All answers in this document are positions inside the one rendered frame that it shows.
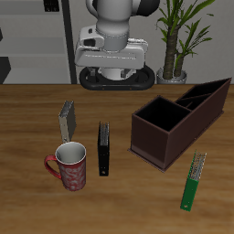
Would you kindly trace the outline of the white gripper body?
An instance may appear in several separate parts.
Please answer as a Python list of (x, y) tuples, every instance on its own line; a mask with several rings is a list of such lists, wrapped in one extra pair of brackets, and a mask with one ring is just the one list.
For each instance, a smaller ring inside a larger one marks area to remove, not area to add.
[(75, 64), (80, 67), (141, 69), (147, 49), (146, 41), (135, 38), (129, 38), (127, 46), (116, 53), (77, 45)]

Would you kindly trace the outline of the dark brown desk caddy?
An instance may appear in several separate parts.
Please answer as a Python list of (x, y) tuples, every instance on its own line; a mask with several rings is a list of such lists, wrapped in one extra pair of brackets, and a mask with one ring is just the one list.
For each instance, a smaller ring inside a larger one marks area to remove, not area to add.
[(231, 79), (197, 84), (176, 101), (160, 95), (132, 114), (130, 152), (166, 171), (223, 113)]

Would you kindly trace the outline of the red patterned mug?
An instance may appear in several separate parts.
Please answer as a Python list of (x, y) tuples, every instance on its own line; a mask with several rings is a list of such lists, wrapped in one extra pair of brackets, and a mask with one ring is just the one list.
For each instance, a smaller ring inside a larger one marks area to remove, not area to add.
[(80, 143), (62, 144), (45, 158), (44, 166), (69, 191), (81, 190), (86, 184), (86, 148)]

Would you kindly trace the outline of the green pot plant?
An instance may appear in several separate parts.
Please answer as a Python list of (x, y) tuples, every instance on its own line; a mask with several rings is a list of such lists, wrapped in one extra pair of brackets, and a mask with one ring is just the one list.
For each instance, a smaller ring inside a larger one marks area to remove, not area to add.
[(211, 40), (206, 37), (209, 26), (204, 27), (197, 35), (197, 22), (188, 25), (187, 22), (205, 7), (213, 4), (215, 0), (204, 0), (201, 3), (195, 2), (184, 9), (185, 0), (166, 0), (166, 11), (160, 9), (163, 17), (157, 20), (157, 24), (162, 22), (165, 29), (160, 28), (166, 44), (165, 63), (156, 72), (156, 82), (158, 84), (185, 84), (187, 74), (182, 70), (184, 58), (188, 55), (194, 56), (193, 49), (203, 42)]

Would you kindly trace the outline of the black box on shelf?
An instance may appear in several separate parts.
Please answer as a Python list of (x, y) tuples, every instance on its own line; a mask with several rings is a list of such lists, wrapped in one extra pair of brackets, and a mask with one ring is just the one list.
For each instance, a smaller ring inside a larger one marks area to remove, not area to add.
[(46, 12), (59, 11), (59, 0), (43, 0), (43, 4)]

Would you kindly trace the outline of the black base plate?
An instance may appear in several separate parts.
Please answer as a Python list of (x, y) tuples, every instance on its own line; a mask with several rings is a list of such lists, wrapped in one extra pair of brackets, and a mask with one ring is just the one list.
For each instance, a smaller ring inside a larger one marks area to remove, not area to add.
[(88, 68), (80, 72), (80, 84), (87, 90), (148, 90), (154, 85), (154, 72), (146, 65), (138, 69), (126, 80), (108, 80), (103, 77), (98, 69), (91, 75)]

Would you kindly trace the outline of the dark vertical post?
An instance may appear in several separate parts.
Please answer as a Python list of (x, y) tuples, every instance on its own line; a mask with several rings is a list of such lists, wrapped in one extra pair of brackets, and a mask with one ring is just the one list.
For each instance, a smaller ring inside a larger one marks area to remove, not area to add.
[(76, 84), (77, 72), (76, 72), (76, 65), (74, 62), (75, 55), (74, 55), (74, 45), (73, 45), (71, 18), (70, 18), (70, 10), (69, 10), (69, 0), (61, 0), (61, 5), (62, 5), (62, 12), (63, 12), (67, 52), (68, 52), (70, 83)]

